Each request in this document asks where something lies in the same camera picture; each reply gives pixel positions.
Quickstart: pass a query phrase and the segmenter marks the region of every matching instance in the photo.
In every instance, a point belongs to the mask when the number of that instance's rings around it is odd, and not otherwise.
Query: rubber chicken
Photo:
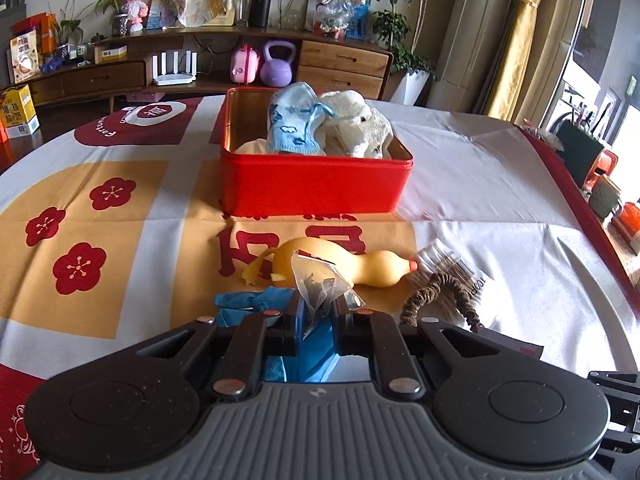
[[[294,238],[278,248],[265,250],[245,268],[242,278],[249,285],[255,285],[262,261],[273,254],[271,267],[273,285],[295,288],[296,280],[291,270],[291,257],[299,250],[334,264],[351,286],[357,283],[393,286],[404,275],[418,268],[416,261],[405,260],[391,251],[351,254],[342,246],[322,238]]]

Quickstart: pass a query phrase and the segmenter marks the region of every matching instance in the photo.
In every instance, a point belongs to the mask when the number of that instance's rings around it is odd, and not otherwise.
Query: pink backpack
[[[238,48],[231,57],[231,81],[252,83],[258,73],[260,55],[247,44]]]

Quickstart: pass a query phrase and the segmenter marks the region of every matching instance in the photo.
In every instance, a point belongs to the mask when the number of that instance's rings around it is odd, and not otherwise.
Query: blue cloth
[[[216,321],[220,326],[236,326],[244,316],[264,310],[284,311],[293,295],[292,288],[270,286],[262,292],[219,294]],[[323,319],[300,343],[296,357],[268,356],[262,378],[271,382],[322,383],[338,362],[334,352],[331,320]]]
[[[335,114],[327,105],[318,102],[316,93],[305,82],[278,90],[269,105],[268,150],[300,155],[321,153],[314,133],[325,115]]]

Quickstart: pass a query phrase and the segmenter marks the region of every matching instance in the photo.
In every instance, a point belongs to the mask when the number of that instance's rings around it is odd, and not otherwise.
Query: wooden drawer
[[[388,59],[386,54],[379,52],[315,41],[303,41],[300,51],[300,65],[376,77],[384,77]]]
[[[29,83],[31,98],[34,105],[62,99],[65,91],[62,88],[62,78],[59,75],[46,77]]]
[[[382,88],[382,78],[379,77],[302,65],[298,66],[296,81],[309,83],[317,94],[330,90],[355,90],[367,99],[378,99]]]
[[[63,73],[62,86],[67,98],[142,88],[146,86],[145,64],[142,61],[131,61]]]

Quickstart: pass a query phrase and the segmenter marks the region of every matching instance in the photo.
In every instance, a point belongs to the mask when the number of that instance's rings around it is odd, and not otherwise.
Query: drawer handle
[[[336,54],[335,57],[341,57],[343,59],[348,59],[349,61],[353,61],[354,63],[356,63],[358,60],[354,57],[351,56],[341,56],[340,54]]]
[[[337,79],[331,79],[331,83],[334,83],[337,85],[351,86],[351,83],[349,81],[339,81]]]

